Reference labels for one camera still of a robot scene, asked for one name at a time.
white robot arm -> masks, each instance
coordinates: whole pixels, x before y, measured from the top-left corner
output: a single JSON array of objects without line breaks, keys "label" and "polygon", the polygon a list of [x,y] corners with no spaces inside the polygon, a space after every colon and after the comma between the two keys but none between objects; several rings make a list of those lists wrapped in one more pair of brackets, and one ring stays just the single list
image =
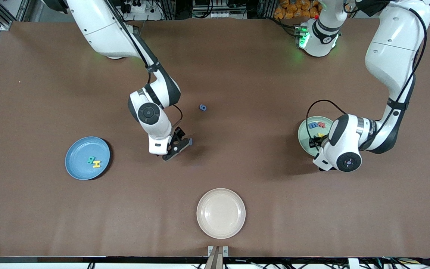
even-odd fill
[{"label": "white robot arm", "polygon": [[[130,94],[128,108],[149,135],[149,152],[164,155],[164,160],[177,155],[189,144],[182,139],[183,131],[175,131],[163,109],[176,104],[180,88],[168,75],[157,57],[132,27],[119,17],[109,0],[67,0],[74,20],[92,48],[109,58],[141,58],[149,73],[149,81],[140,90]],[[157,80],[150,83],[150,74]]]},{"label": "white robot arm", "polygon": [[[367,50],[365,64],[389,89],[384,115],[378,121],[350,114],[336,119],[313,160],[321,170],[352,172],[362,163],[360,150],[380,154],[393,148],[416,81],[418,63],[414,61],[430,22],[429,2],[390,1],[379,14],[379,28]],[[308,34],[300,40],[300,47],[313,56],[328,54],[345,18],[342,0],[326,0],[319,20],[307,23]]]}]

white plate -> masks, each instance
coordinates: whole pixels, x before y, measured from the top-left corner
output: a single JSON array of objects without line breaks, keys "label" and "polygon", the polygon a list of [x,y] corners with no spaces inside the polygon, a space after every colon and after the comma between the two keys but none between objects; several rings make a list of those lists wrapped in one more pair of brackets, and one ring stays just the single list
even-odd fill
[{"label": "white plate", "polygon": [[227,239],[243,227],[245,207],[238,194],[230,189],[212,189],[198,202],[197,221],[207,235]]},{"label": "white plate", "polygon": [[[330,133],[330,129],[331,126],[333,125],[333,121],[325,118],[325,117],[321,117],[321,116],[313,116],[313,117],[309,117],[308,118],[308,128],[309,128],[309,134],[311,134],[312,136],[317,136],[318,133],[321,133],[323,136],[328,135],[328,133]],[[311,156],[316,156],[316,154],[318,153],[318,150],[313,147],[310,148],[309,147],[309,136],[308,133],[306,131],[306,120],[304,120],[302,122],[302,124],[300,124],[300,127],[298,128],[298,141],[300,142],[300,145],[302,145],[302,148],[308,152]]]}]

table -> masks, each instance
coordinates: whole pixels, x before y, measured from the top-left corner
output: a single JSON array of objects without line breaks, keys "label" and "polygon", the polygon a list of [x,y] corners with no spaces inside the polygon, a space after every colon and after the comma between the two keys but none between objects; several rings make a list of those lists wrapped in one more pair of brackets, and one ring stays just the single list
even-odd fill
[{"label": "table", "polygon": [[[142,37],[179,84],[193,138],[165,163],[126,105],[147,80],[142,61],[97,54],[75,24],[15,22],[0,35],[0,256],[198,256],[228,245],[244,257],[430,257],[430,28],[394,149],[363,153],[353,173],[319,172],[296,137],[317,99],[381,116],[387,89],[364,66],[377,26],[348,20],[334,50],[312,58],[270,21],[147,22]],[[319,104],[312,115],[340,114]],[[108,172],[89,182],[63,163],[84,136],[113,149]],[[219,187],[247,210],[226,240],[196,221],[198,200]]]}]

green indicator light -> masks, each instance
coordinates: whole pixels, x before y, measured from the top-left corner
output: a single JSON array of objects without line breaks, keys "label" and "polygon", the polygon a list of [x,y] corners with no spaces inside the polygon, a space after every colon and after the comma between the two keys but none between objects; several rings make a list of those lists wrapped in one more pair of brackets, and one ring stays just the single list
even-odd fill
[{"label": "green indicator light", "polygon": [[336,37],[333,40],[333,45],[331,46],[331,48],[334,48],[334,46],[336,46],[336,40],[338,39],[339,34],[336,35]]},{"label": "green indicator light", "polygon": [[304,37],[300,38],[300,47],[305,48],[308,40],[309,40],[309,33],[306,33]]}]

blue plate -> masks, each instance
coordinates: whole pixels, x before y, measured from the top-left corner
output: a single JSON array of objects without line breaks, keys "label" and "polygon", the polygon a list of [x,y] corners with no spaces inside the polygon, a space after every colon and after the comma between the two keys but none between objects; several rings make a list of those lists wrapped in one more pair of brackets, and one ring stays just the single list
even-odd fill
[{"label": "blue plate", "polygon": [[87,136],[74,143],[66,154],[65,166],[69,175],[79,180],[94,179],[109,165],[110,150],[107,143],[95,136]]}]

